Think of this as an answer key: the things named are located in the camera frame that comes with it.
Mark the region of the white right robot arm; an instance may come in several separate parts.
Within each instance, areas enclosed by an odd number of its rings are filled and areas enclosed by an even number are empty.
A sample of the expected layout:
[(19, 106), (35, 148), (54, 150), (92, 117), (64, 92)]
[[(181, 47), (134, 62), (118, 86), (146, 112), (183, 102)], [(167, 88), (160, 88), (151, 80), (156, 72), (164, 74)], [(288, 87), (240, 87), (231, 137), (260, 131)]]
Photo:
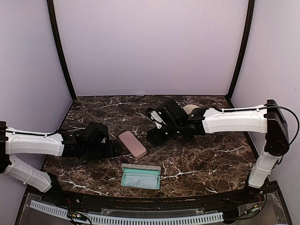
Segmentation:
[(248, 186), (240, 191), (239, 199), (250, 203), (282, 157), (289, 151), (294, 139), (289, 138), (288, 125), (282, 111), (292, 110), (278, 106), (270, 99), (264, 105), (246, 108), (200, 108), (196, 105), (180, 107), (174, 100), (163, 102), (158, 108), (146, 109), (147, 117), (155, 127), (146, 139), (153, 146), (161, 146), (171, 139), (219, 132), (253, 132), (265, 135), (265, 146), (248, 177)]

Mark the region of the grey glasses case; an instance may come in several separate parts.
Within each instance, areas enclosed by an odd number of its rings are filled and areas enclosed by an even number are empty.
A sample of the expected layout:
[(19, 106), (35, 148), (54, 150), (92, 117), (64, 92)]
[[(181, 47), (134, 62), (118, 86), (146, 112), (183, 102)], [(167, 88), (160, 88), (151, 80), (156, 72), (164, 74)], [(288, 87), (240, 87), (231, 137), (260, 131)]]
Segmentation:
[(129, 188), (160, 189), (161, 167), (153, 165), (122, 164), (121, 185)]

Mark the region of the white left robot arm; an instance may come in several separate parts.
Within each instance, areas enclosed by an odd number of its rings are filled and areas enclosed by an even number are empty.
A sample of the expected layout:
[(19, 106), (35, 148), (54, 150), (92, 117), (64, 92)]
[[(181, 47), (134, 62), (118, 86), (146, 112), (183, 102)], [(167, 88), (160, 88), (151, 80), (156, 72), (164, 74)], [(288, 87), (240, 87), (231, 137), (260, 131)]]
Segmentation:
[(43, 154), (89, 162), (118, 157), (120, 152), (118, 141), (109, 138), (108, 127), (102, 123), (91, 122), (83, 129), (60, 129), (53, 133), (22, 131), (7, 127), (4, 121), (0, 123), (0, 172), (47, 193), (55, 204), (66, 201), (66, 193), (56, 176), (23, 162), (17, 154)]

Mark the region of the light blue cloth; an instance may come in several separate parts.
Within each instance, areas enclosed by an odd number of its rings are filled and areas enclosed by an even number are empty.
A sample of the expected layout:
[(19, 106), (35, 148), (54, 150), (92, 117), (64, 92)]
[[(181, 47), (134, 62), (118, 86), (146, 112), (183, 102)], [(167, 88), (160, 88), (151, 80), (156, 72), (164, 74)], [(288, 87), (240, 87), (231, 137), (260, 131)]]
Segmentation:
[(129, 174), (124, 178), (123, 185), (127, 187), (155, 189), (157, 187), (157, 176)]

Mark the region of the pink glasses case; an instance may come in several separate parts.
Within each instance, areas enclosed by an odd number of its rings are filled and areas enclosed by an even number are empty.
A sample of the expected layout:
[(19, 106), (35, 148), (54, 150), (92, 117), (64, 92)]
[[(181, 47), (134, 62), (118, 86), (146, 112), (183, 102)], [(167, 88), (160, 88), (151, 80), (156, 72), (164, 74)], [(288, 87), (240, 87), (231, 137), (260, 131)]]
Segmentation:
[(134, 158), (140, 159), (147, 154), (146, 148), (130, 131), (120, 134), (119, 140)]

